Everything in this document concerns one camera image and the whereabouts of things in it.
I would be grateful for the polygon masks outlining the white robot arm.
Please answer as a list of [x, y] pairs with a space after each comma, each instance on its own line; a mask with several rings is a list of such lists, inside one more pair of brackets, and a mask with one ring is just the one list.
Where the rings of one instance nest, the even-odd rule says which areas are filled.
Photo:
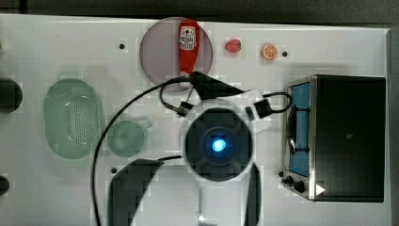
[[113, 177], [107, 226], [257, 226], [256, 136], [270, 125], [267, 99], [203, 73], [181, 80], [199, 102], [176, 107], [179, 122], [162, 132], [177, 142], [175, 155], [138, 158]]

